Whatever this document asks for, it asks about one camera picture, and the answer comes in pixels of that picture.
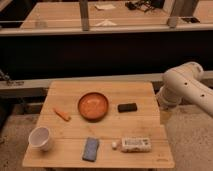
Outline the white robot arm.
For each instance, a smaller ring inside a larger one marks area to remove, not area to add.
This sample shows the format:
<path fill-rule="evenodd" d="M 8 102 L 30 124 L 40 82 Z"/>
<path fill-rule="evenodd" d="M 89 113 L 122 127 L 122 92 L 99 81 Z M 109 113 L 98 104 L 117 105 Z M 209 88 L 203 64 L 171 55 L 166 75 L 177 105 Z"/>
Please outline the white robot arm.
<path fill-rule="evenodd" d="M 213 118 L 213 90 L 200 82 L 204 74 L 197 62 L 187 62 L 168 69 L 163 75 L 163 86 L 156 94 L 161 108 L 175 108 L 183 99 L 191 102 Z"/>

